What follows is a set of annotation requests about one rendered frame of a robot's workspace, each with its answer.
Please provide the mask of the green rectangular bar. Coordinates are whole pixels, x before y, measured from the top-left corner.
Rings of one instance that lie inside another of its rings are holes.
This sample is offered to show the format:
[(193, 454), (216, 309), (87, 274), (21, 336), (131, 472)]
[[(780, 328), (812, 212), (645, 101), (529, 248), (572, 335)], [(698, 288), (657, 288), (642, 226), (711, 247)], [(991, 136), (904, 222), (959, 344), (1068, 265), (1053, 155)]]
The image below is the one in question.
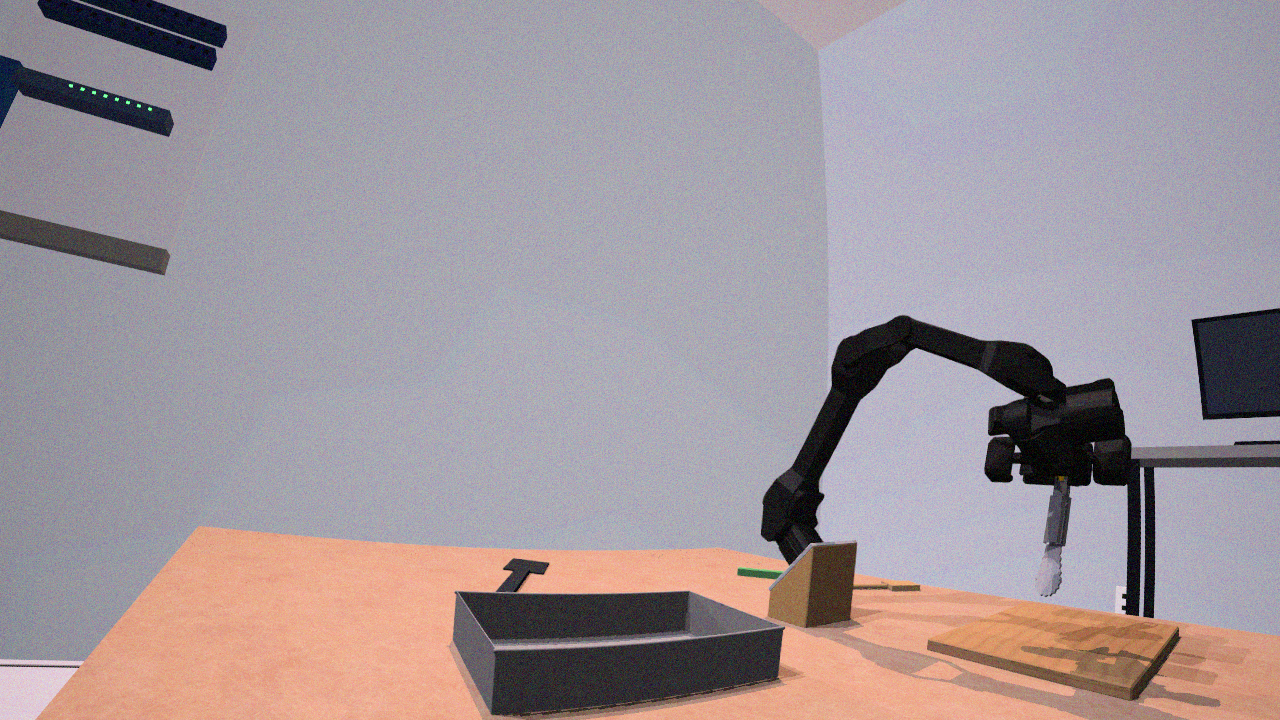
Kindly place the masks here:
[(737, 577), (739, 575), (742, 575), (742, 577), (759, 577), (759, 578), (764, 578), (764, 579), (765, 578), (771, 578), (771, 579), (776, 579), (776, 580), (782, 575), (782, 573), (783, 571), (765, 570), (765, 569), (754, 569), (754, 568), (739, 568), (737, 569)]

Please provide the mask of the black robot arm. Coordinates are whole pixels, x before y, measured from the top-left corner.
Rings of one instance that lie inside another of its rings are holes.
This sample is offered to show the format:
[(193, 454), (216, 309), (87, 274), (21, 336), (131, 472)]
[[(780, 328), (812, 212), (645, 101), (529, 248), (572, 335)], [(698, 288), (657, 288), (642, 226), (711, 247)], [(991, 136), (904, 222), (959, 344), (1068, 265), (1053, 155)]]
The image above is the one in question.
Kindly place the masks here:
[(989, 409), (988, 434), (1009, 434), (1028, 456), (1050, 454), (1060, 436), (1068, 437), (1070, 445), (1125, 438), (1112, 379), (1066, 387), (1053, 378), (1050, 360), (1030, 345), (975, 340), (910, 316), (895, 316), (841, 341), (831, 366), (829, 395), (801, 451), (765, 491), (762, 537), (777, 542), (788, 566), (810, 543), (823, 542), (815, 530), (817, 507), (826, 496), (819, 492), (819, 480), (852, 413), (881, 383), (884, 372), (913, 348), (972, 366), (1023, 395), (1021, 400)]

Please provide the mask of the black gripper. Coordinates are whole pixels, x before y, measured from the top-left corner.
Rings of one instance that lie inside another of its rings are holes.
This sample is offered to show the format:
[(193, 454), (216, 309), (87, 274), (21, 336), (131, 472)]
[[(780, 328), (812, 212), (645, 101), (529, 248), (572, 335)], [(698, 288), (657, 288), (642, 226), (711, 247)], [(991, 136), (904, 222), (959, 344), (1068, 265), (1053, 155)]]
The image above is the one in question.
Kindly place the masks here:
[(1130, 482), (1132, 441), (1126, 436), (1124, 439), (1094, 442), (1094, 450), (1092, 443), (1070, 445), (1068, 437), (1060, 436), (1059, 445), (1043, 456), (1015, 454), (1015, 446), (1010, 437), (989, 439), (984, 468), (989, 480), (1011, 482), (1012, 464), (1016, 462), (1021, 464), (1021, 480), (1030, 486), (1053, 486), (1055, 477), (1068, 477), (1068, 486), (1091, 486), (1092, 471), (1094, 483), (1101, 486), (1126, 486)]

